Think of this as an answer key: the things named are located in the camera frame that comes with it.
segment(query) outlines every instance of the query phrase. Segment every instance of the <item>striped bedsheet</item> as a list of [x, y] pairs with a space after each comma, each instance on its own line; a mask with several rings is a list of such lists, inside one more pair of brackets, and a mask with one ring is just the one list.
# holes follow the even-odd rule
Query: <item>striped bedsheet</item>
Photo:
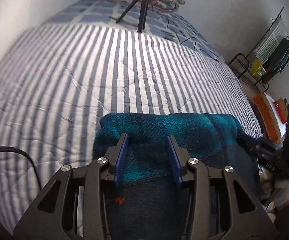
[[[43, 185], [63, 164], [92, 160], [99, 120], [110, 112], [232, 114], [261, 136], [230, 68], [166, 39], [45, 24], [25, 31], [0, 63], [0, 146], [28, 152]], [[1, 153], [0, 221], [10, 232], [37, 193], [30, 164]]]

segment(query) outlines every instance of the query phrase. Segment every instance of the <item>metal screw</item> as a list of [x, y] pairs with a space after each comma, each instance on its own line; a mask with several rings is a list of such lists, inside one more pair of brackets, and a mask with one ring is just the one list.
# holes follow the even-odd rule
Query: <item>metal screw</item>
[[107, 159], [106, 159], [105, 157], [100, 157], [100, 158], [97, 160], [97, 162], [98, 162], [99, 164], [104, 164], [104, 163], [107, 162]]
[[68, 171], [68, 170], [70, 170], [70, 166], [69, 166], [69, 165], [63, 165], [63, 166], [61, 167], [61, 171], [63, 171], [63, 172], [66, 172], [66, 171]]
[[190, 158], [190, 159], [189, 159], [189, 162], [190, 162], [191, 164], [197, 164], [199, 161], [198, 161], [197, 158]]
[[225, 171], [226, 171], [226, 172], [233, 172], [233, 171], [234, 171], [234, 168], [231, 167], [231, 166], [225, 166]]

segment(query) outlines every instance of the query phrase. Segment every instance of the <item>mattress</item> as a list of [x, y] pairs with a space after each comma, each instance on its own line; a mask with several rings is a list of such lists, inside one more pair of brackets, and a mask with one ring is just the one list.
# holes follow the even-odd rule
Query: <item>mattress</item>
[[[55, 24], [93, 23], [137, 31], [139, 7], [132, 7], [121, 22], [115, 23], [115, 19], [119, 18], [127, 6], [126, 2], [114, 0], [81, 0], [59, 12], [49, 22]], [[224, 58], [212, 48], [210, 43], [186, 19], [176, 13], [155, 12], [149, 8], [143, 33], [181, 43], [188, 48], [200, 50], [207, 57], [225, 63]]]
[[[110, 112], [232, 114], [247, 134], [262, 135], [230, 68], [167, 39], [46, 23], [25, 31], [0, 63], [0, 146], [29, 153], [42, 185], [64, 164], [91, 162]], [[9, 232], [37, 193], [30, 164], [1, 153], [0, 222]]]

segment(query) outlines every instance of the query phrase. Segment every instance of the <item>orange spot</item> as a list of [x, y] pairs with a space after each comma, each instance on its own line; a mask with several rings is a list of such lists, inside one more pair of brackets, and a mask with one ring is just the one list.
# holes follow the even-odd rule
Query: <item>orange spot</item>
[[124, 197], [115, 197], [114, 199], [110, 200], [110, 202], [114, 202], [119, 206], [125, 201]]

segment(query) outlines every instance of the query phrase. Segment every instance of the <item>dark blue blanket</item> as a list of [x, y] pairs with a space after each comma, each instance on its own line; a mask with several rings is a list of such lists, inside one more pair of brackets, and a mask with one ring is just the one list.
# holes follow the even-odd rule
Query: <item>dark blue blanket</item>
[[[173, 181], [165, 146], [169, 134], [205, 165], [234, 167], [258, 195], [258, 165], [238, 145], [236, 138], [243, 129], [232, 115], [111, 113], [100, 124], [94, 159], [116, 145], [120, 134], [129, 135], [123, 183], [106, 192], [113, 240], [180, 239], [188, 191], [178, 189]], [[210, 235], [218, 233], [212, 192]]]

